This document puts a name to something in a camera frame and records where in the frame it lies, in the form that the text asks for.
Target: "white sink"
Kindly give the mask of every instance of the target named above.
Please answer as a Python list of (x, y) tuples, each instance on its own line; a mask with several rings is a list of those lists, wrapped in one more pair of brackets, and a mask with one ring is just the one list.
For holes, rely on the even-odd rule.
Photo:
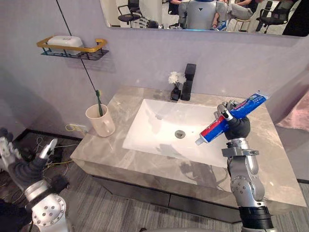
[[(144, 99), (123, 148), (226, 168), (227, 160), (221, 153), (227, 143), (224, 135), (209, 144), (195, 143), (199, 133), (214, 121), (215, 111), (216, 107)], [(177, 138), (178, 130), (184, 131), (185, 137)]]

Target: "faucet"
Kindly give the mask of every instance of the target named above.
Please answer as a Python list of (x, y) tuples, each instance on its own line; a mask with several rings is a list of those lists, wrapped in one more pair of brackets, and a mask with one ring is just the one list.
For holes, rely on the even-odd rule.
[(196, 64), (187, 64), (187, 67), (185, 68), (184, 75), (187, 81), (183, 84), (182, 95), (180, 97), (183, 101), (189, 101), (191, 98), (191, 89), (196, 68)]

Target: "wall shelf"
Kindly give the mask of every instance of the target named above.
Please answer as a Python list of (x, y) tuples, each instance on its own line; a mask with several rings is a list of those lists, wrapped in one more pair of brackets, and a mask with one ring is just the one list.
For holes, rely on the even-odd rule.
[[(74, 59), (99, 60), (109, 52), (108, 50), (102, 49), (102, 47), (107, 44), (107, 41), (104, 39), (95, 39), (97, 43), (97, 46), (95, 47), (70, 47), (47, 44), (48, 40), (51, 38), (52, 36), (37, 42), (37, 46), (43, 49), (43, 53), (41, 53), (41, 55)], [(70, 54), (70, 51), (79, 51), (79, 53), (73, 55)]]

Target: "small white flower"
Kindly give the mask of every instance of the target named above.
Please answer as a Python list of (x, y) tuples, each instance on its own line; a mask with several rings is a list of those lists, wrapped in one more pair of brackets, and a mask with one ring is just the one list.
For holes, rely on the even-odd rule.
[(180, 83), (180, 84), (183, 84), (184, 82), (186, 82), (187, 81), (187, 79), (185, 78), (185, 76), (184, 76), (184, 74), (183, 73), (178, 73), (178, 82)]
[(169, 75), (169, 83), (170, 84), (175, 84), (178, 81), (178, 75), (177, 72), (171, 72)]

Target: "vanity countertop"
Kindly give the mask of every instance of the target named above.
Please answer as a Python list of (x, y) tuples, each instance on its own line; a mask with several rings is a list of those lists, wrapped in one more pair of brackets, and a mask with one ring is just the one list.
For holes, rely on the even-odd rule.
[[(170, 102), (169, 95), (170, 92), (166, 90), (121, 87), (108, 104), (116, 125), (115, 133), (102, 138), (93, 129), (90, 130), (71, 158), (91, 175), (237, 207), (226, 168), (122, 148), (142, 100)], [(178, 102), (216, 107), (230, 99), (193, 93), (190, 101)], [(251, 121), (251, 133), (247, 140), (251, 149), (260, 152), (257, 156), (259, 176), (265, 186), (265, 199), (271, 213), (280, 214), (295, 207), (306, 207), (265, 105), (257, 108), (248, 118)]]

